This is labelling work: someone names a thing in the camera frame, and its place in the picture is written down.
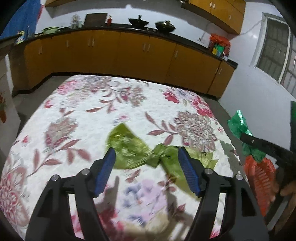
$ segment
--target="white wall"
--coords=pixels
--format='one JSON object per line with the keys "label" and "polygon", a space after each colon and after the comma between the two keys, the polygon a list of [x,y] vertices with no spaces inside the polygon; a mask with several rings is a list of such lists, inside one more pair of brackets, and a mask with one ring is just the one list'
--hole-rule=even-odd
{"label": "white wall", "polygon": [[289,149],[290,101],[295,101],[295,98],[251,64],[260,33],[262,12],[281,17],[273,5],[246,4],[242,34],[230,41],[229,57],[238,63],[238,68],[219,102],[230,116],[236,110],[241,110],[254,136]]}
{"label": "white wall", "polygon": [[[51,26],[70,26],[73,14],[77,13],[84,21],[87,13],[107,12],[112,15],[113,23],[130,24],[129,18],[138,18],[148,21],[147,27],[155,28],[155,22],[171,20],[176,27],[176,35],[208,46],[210,33],[227,36],[227,33],[208,20],[188,10],[181,8],[177,0],[78,0],[56,8],[44,8],[37,23],[36,33]],[[205,30],[203,42],[199,42]]]}

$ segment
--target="green foil wrapper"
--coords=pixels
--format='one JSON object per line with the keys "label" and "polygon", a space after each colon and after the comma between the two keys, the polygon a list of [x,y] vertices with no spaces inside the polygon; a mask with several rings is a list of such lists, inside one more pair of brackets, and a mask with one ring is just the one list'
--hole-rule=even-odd
{"label": "green foil wrapper", "polygon": [[[196,197],[190,191],[186,178],[178,160],[178,147],[158,144],[153,150],[138,137],[136,137],[125,124],[119,124],[109,134],[107,149],[113,147],[116,151],[116,169],[133,169],[148,164],[154,168],[161,164],[167,175],[175,184]],[[202,153],[191,148],[186,148],[192,158],[201,161],[205,168],[214,169],[218,160],[212,160],[213,153]]]}
{"label": "green foil wrapper", "polygon": [[[242,115],[242,112],[238,110],[235,115],[227,121],[229,129],[233,133],[233,135],[237,138],[240,138],[242,133],[246,133],[250,136],[253,136],[250,132],[246,119]],[[245,156],[252,155],[256,162],[261,162],[263,158],[265,157],[265,153],[253,148],[250,145],[247,145],[246,143],[242,144],[242,151]]]}

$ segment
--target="red bottle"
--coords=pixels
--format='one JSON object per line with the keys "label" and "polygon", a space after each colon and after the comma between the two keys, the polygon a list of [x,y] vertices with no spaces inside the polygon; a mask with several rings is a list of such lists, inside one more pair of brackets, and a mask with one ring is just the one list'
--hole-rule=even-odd
{"label": "red bottle", "polygon": [[107,20],[107,26],[111,26],[111,23],[112,23],[112,16],[110,15],[108,20]]}

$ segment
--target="metal screw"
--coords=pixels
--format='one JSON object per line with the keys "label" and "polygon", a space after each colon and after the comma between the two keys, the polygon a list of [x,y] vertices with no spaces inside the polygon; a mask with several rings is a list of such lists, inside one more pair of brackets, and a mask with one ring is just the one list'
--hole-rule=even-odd
{"label": "metal screw", "polygon": [[51,179],[52,179],[52,181],[56,181],[56,180],[59,179],[59,175],[55,174],[55,175],[52,176]]}
{"label": "metal screw", "polygon": [[208,174],[208,175],[211,175],[213,173],[213,170],[210,169],[210,168],[206,168],[205,173]]}
{"label": "metal screw", "polygon": [[83,169],[82,171],[81,171],[81,174],[82,175],[87,175],[87,174],[89,174],[90,173],[90,170],[88,169],[88,168],[85,168],[85,169]]}
{"label": "metal screw", "polygon": [[240,174],[236,174],[235,178],[239,181],[243,179],[242,175],[240,175]]}

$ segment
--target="black pot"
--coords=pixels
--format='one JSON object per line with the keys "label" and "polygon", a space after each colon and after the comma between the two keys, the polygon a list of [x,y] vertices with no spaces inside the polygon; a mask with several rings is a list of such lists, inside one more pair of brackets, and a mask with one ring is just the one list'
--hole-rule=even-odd
{"label": "black pot", "polygon": [[129,18],[129,22],[131,23],[131,25],[137,27],[137,28],[142,28],[144,27],[145,25],[147,25],[149,22],[147,21],[143,21],[141,19],[141,15],[139,15],[139,18],[138,19],[135,19],[135,18]]}
{"label": "black pot", "polygon": [[176,28],[174,25],[170,23],[170,21],[164,21],[164,22],[157,22],[155,23],[156,28],[165,33],[173,32]]}

